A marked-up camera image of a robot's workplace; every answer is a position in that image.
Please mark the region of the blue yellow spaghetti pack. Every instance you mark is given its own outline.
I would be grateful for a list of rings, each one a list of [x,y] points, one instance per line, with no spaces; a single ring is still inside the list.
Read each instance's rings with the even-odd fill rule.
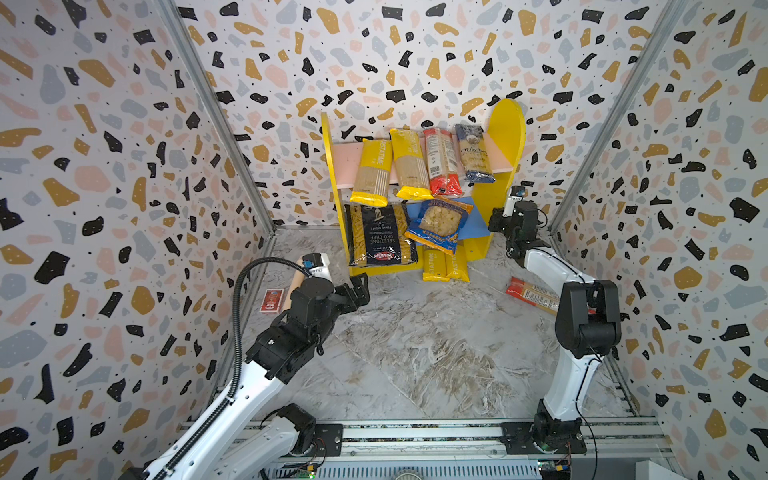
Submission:
[[[455,136],[459,144],[459,157],[470,184],[492,184],[492,172],[484,141],[484,130],[479,125],[456,124]]]

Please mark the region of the red long spaghetti pack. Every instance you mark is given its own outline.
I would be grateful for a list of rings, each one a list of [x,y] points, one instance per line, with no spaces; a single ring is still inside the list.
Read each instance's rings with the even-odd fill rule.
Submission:
[[[550,314],[558,315],[559,296],[546,288],[512,277],[506,293]]]

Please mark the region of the dark penne pasta bag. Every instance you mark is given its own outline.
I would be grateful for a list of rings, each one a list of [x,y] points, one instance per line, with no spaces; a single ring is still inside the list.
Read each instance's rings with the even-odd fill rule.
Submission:
[[[388,267],[418,261],[415,242],[405,236],[410,217],[403,204],[347,204],[344,211],[351,267]]]

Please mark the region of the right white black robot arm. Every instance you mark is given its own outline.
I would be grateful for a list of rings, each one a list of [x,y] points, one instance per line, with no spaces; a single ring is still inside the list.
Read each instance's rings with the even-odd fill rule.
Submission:
[[[506,255],[559,294],[555,336],[559,359],[527,439],[547,453],[573,451],[584,424],[582,406],[603,358],[621,340],[618,287],[577,270],[538,237],[539,209],[511,197],[493,210],[489,230],[505,237]]]

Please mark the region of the blue orange orecchiette bag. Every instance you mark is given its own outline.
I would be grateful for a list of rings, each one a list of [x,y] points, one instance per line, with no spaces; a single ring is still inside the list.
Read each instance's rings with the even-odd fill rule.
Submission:
[[[435,198],[421,203],[419,214],[409,223],[405,237],[431,249],[453,256],[459,231],[474,207],[451,199]]]

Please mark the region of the yellow Pastatime spaghetti pack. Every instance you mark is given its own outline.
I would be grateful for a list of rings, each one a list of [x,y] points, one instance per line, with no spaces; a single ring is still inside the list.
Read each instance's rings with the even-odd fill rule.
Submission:
[[[350,201],[370,207],[388,205],[393,161],[389,140],[365,140]]]

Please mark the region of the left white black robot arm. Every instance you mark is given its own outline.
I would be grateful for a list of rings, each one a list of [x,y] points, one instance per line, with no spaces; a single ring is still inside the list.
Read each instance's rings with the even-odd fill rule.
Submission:
[[[322,276],[305,279],[292,291],[289,308],[248,349],[229,391],[163,455],[145,468],[128,468],[123,478],[244,479],[282,456],[325,452],[316,419],[296,404],[279,408],[243,442],[237,438],[303,366],[323,354],[338,317],[369,303],[368,283],[367,274],[338,286]]]

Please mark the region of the red clear spaghetti pack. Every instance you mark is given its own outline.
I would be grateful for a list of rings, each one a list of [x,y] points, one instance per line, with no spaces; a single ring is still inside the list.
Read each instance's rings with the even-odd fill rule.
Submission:
[[[444,129],[429,128],[424,131],[424,139],[432,195],[447,198],[462,197],[458,160],[451,134]]]

